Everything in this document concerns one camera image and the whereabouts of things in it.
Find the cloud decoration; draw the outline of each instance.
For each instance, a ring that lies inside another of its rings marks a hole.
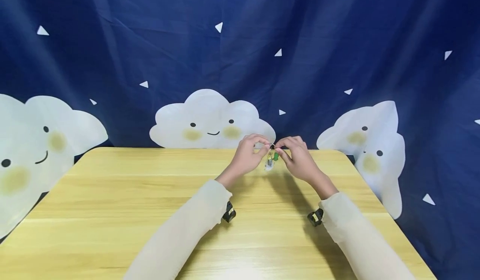
[[[25,104],[0,94],[0,237],[7,235],[73,166],[74,156],[108,139],[102,123],[64,101]]]
[[[252,133],[275,141],[274,129],[256,107],[243,100],[229,103],[217,91],[193,92],[184,103],[168,104],[155,114],[150,137],[165,148],[236,148]]]
[[[397,133],[394,101],[344,113],[317,139],[319,149],[353,155],[355,167],[394,219],[402,213],[398,177],[405,165],[405,142]]]

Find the cloud mouth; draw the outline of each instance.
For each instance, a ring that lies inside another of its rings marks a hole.
[[[45,158],[42,159],[41,161],[37,161],[35,164],[41,164],[41,163],[43,163],[45,160],[47,160],[47,157],[48,157],[48,150],[47,150],[47,154],[45,154]]]

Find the beige sleeve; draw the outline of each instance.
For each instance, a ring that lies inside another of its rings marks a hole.
[[[320,202],[323,224],[359,280],[414,280],[397,253],[344,193]]]
[[[231,193],[209,180],[163,223],[130,265],[124,280],[174,280],[198,241],[221,222]]]

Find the black clip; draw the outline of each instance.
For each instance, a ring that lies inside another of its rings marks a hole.
[[[233,205],[230,203],[230,201],[227,202],[227,211],[223,215],[223,219],[227,221],[227,223],[230,223],[231,220],[233,220],[234,217],[237,216],[237,212],[233,209]]]
[[[313,213],[307,215],[307,219],[310,221],[310,223],[312,223],[314,227],[322,224],[322,218],[323,210],[321,210],[320,208],[316,211],[313,211]]]

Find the wooden table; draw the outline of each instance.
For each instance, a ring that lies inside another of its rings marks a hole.
[[[419,280],[435,279],[347,157],[311,151],[319,167],[385,236]],[[234,150],[97,148],[0,245],[0,278],[121,279],[150,236]],[[306,215],[318,196],[293,179],[283,161],[240,179],[231,202],[237,217],[200,243],[177,279],[355,279],[324,227]]]

